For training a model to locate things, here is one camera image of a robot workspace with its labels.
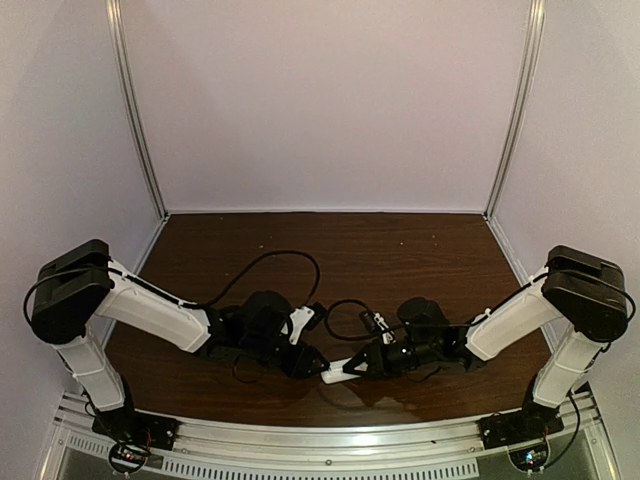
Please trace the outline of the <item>white remote control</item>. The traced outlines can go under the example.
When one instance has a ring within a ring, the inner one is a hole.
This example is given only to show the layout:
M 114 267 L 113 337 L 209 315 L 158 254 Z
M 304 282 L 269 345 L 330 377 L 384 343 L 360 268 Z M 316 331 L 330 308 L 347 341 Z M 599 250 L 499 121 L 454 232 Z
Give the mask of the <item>white remote control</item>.
M 359 375 L 346 373 L 343 370 L 349 361 L 350 358 L 345 358 L 330 362 L 328 369 L 320 374 L 322 381 L 327 385 L 331 385 L 359 378 Z

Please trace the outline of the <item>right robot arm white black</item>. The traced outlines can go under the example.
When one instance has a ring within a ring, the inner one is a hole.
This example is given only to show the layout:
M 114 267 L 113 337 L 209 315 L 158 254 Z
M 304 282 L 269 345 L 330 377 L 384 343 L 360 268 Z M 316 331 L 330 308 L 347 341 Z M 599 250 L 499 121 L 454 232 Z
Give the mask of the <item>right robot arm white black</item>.
M 530 442 L 558 415 L 560 405 L 599 353 L 627 330 L 636 311 L 617 264 L 558 245 L 544 267 L 516 292 L 468 323 L 455 326 L 433 300 L 414 297 L 396 312 L 405 333 L 390 342 L 379 324 L 356 355 L 334 361 L 322 374 L 327 383 L 400 376 L 428 364 L 464 373 L 484 366 L 531 332 L 564 319 L 570 328 L 532 379 L 512 430 Z

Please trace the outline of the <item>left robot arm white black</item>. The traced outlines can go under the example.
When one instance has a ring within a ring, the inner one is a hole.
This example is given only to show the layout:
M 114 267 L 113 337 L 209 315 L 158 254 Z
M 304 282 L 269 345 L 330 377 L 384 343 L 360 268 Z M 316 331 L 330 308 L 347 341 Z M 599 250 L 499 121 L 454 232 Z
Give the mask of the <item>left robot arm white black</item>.
M 207 360 L 254 358 L 291 379 L 306 380 L 329 367 L 302 338 L 323 319 L 320 304 L 293 307 L 271 290 L 221 308 L 213 301 L 189 302 L 127 270 L 100 239 L 45 264 L 24 294 L 22 313 L 34 335 L 56 350 L 84 388 L 95 415 L 123 444 L 137 442 L 144 424 L 135 415 L 125 379 L 90 331 L 94 317 L 123 323 Z

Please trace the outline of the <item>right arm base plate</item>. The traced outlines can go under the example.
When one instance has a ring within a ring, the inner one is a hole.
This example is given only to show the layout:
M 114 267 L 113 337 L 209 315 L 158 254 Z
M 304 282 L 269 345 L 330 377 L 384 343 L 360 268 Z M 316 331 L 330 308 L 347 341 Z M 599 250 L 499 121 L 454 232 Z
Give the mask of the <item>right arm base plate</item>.
M 544 440 L 549 434 L 564 429 L 564 423 L 556 412 L 551 416 L 545 416 L 542 413 L 527 413 L 524 410 L 483 417 L 478 420 L 478 426 L 486 450 Z

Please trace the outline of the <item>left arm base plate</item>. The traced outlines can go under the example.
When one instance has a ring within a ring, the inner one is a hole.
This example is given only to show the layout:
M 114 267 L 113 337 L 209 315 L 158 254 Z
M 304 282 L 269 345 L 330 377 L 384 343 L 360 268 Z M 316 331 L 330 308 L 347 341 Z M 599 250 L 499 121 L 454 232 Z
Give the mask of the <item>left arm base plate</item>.
M 171 451 L 179 425 L 175 418 L 119 408 L 98 410 L 91 430 L 119 443 Z

